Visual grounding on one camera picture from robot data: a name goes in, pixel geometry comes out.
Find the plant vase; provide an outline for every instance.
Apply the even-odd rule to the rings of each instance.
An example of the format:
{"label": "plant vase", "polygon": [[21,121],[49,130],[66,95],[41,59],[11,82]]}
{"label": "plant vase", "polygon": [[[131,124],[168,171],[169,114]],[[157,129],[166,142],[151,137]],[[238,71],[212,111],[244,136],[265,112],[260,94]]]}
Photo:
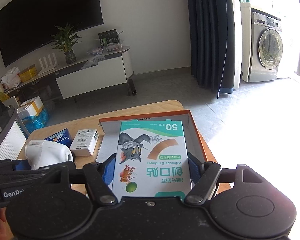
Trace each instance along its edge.
{"label": "plant vase", "polygon": [[71,64],[77,61],[75,54],[73,53],[73,49],[71,51],[65,52],[66,55],[66,63]]}

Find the television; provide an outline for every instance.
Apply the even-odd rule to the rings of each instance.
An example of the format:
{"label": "television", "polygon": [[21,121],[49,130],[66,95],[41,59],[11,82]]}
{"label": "television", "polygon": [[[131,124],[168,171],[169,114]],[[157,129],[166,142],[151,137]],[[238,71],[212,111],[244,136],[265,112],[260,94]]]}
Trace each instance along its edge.
{"label": "television", "polygon": [[59,30],[80,31],[103,24],[100,0],[12,0],[0,10],[0,51],[7,67],[49,44]]}

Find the screw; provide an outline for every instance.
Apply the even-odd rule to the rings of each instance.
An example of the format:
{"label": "screw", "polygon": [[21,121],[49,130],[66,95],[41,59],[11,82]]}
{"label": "screw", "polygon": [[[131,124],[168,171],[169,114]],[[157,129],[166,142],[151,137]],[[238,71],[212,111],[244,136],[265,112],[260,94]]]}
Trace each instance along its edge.
{"label": "screw", "polygon": [[148,207],[154,207],[154,206],[155,206],[155,202],[153,202],[153,201],[148,201],[148,202],[147,202],[147,206],[148,206]]}
{"label": "screw", "polygon": [[202,202],[202,200],[203,198],[201,196],[196,195],[188,196],[186,198],[186,202],[188,202],[189,204],[199,204]]}
{"label": "screw", "polygon": [[115,202],[115,197],[114,196],[110,196],[110,195],[104,195],[100,197],[100,201],[103,204],[111,204],[113,202]]}

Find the curtain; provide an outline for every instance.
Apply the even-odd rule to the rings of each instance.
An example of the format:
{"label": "curtain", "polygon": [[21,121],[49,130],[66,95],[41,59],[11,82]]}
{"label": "curtain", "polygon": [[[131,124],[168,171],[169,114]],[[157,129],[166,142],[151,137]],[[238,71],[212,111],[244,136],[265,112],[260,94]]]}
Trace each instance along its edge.
{"label": "curtain", "polygon": [[235,36],[232,0],[188,0],[191,74],[217,93],[234,87]]}

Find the open cardboard box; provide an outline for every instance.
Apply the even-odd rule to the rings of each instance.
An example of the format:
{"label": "open cardboard box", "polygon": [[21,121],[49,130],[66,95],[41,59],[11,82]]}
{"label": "open cardboard box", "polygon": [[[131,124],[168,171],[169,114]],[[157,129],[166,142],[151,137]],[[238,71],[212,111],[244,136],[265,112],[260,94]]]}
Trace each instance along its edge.
{"label": "open cardboard box", "polygon": [[207,161],[207,156],[190,110],[180,110],[153,114],[100,118],[99,125],[103,129],[104,136],[96,162],[102,163],[113,153],[117,152],[121,122],[135,119],[148,121],[164,121],[166,119],[171,119],[173,121],[182,121],[187,151],[193,154],[201,162]]}

